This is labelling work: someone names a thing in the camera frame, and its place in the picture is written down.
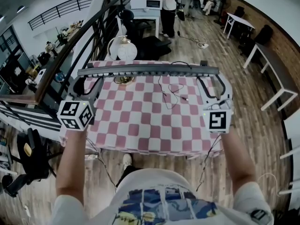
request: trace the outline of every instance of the shoe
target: shoe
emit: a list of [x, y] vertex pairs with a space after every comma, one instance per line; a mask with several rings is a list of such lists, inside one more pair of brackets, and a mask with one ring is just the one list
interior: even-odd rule
[[129, 153], [125, 153], [123, 156], [123, 167], [124, 170], [128, 167], [132, 165], [132, 157]]

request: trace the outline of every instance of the pink checkered tablecloth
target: pink checkered tablecloth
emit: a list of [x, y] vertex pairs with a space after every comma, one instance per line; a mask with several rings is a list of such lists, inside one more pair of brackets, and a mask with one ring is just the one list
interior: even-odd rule
[[[134, 61], [134, 64], [148, 63], [170, 62]], [[100, 67], [122, 65], [125, 62], [95, 61], [93, 64], [94, 67]], [[99, 148], [124, 152], [176, 156], [207, 154], [218, 135], [209, 133], [205, 128], [203, 102], [196, 78], [162, 76], [160, 84], [167, 95], [166, 103], [158, 79], [158, 76], [138, 76], [132, 84], [118, 85], [113, 78], [106, 78], [99, 98], [94, 103], [97, 112], [94, 125], [88, 128], [88, 138]], [[84, 84], [86, 92], [96, 80], [87, 78]], [[184, 86], [175, 94], [188, 98], [188, 101], [169, 91], [169, 84], [172, 91], [181, 88], [180, 85], [173, 85], [178, 83]], [[211, 79], [205, 78], [204, 83], [210, 94], [214, 94]], [[62, 144], [67, 138], [66, 128], [62, 126]], [[221, 146], [218, 143], [212, 151], [220, 151]]]

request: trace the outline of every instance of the floor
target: floor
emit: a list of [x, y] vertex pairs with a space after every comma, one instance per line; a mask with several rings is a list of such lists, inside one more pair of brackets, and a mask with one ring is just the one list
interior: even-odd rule
[[[201, 42], [207, 40], [210, 45], [207, 49], [201, 50], [195, 42], [177, 36], [171, 44], [172, 53], [162, 57], [161, 60], [181, 60], [192, 63], [207, 60], [209, 66], [219, 67], [230, 80], [235, 107], [232, 122], [236, 125], [240, 137], [247, 145], [251, 158], [255, 162], [258, 183], [267, 202], [272, 209], [284, 210], [288, 196], [277, 197], [275, 179], [269, 175], [261, 177], [265, 173], [273, 173], [277, 178], [279, 190], [287, 189], [290, 181], [289, 160], [279, 160], [279, 156], [288, 150], [281, 126], [281, 114], [275, 105], [264, 112], [260, 110], [260, 107], [273, 95], [273, 91], [257, 65], [250, 64], [246, 70], [242, 68], [245, 58], [240, 56], [238, 44], [234, 39], [227, 40], [220, 26], [216, 25], [213, 19], [214, 17], [199, 14], [194, 21], [187, 19], [181, 23], [181, 36], [197, 38]], [[17, 155], [16, 134], [17, 131], [10, 127], [7, 128], [5, 134], [15, 156]], [[102, 156], [107, 164], [108, 172], [117, 183], [121, 176], [123, 154], [104, 150]], [[176, 171], [183, 175], [194, 188], [199, 184], [203, 160], [203, 157], [186, 160], [185, 157], [134, 154], [137, 167], [155, 167]], [[55, 170], [57, 166], [58, 161], [55, 160], [53, 162]], [[13, 169], [23, 172], [21, 165], [17, 163], [14, 164]], [[97, 160], [86, 161], [84, 197], [88, 215], [92, 217], [105, 208], [113, 194], [113, 186], [103, 165]], [[224, 206], [232, 206], [232, 185], [223, 152], [217, 157], [208, 159], [204, 183], [198, 190], [198, 194], [200, 198], [214, 200]], [[47, 224], [55, 201], [55, 178], [50, 176], [47, 180], [25, 186], [20, 191], [20, 198], [22, 203], [30, 209], [32, 225]], [[19, 199], [11, 198], [7, 194], [0, 196], [0, 218], [3, 218], [7, 224], [28, 224], [28, 218]]]

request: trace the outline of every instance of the metal railing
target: metal railing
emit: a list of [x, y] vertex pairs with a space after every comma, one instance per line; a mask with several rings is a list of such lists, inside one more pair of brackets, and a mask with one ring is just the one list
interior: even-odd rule
[[36, 16], [32, 20], [28, 22], [31, 29], [34, 30], [39, 26], [46, 24], [47, 22], [59, 18], [63, 15], [72, 13], [77, 10], [82, 10], [84, 8], [88, 8], [91, 4], [92, 0], [69, 0], [63, 2], [45, 12]]
[[[71, 74], [75, 69], [79, 59], [83, 56], [84, 51], [91, 45], [91, 51], [89, 55], [85, 58], [85, 62], [79, 67], [79, 69], [85, 68], [87, 63], [91, 60], [104, 60], [107, 54], [107, 46], [111, 38], [115, 37], [119, 31], [117, 23], [117, 13], [119, 6], [124, 6], [129, 2], [129, 0], [104, 0], [102, 7], [99, 11], [89, 19], [68, 41], [68, 43], [62, 48], [61, 52], [54, 60], [53, 64], [49, 66], [45, 74], [40, 81], [37, 90], [32, 95], [0, 95], [0, 101], [3, 103], [7, 109], [9, 105], [14, 105], [18, 107], [18, 116], [16, 116], [16, 111], [6, 111], [2, 108], [3, 112], [10, 117], [19, 120], [25, 120], [27, 124], [34, 125], [37, 124], [36, 121], [32, 121], [30, 117], [24, 117], [24, 113], [27, 113], [26, 109], [28, 105], [35, 107], [35, 109], [43, 110], [48, 114], [53, 121], [39, 121], [40, 127], [52, 127], [52, 130], [58, 130], [60, 124], [57, 121], [57, 111], [59, 108], [60, 102], [65, 98], [68, 85], [71, 82]], [[79, 40], [84, 36], [84, 34], [90, 29], [93, 28], [93, 34], [88, 39], [88, 41], [82, 47], [82, 50], [78, 53], [75, 58], [71, 68], [69, 69], [66, 78], [63, 83], [56, 83], [55, 76], [60, 70], [60, 67], [63, 65], [66, 58], [69, 56], [75, 45]]]

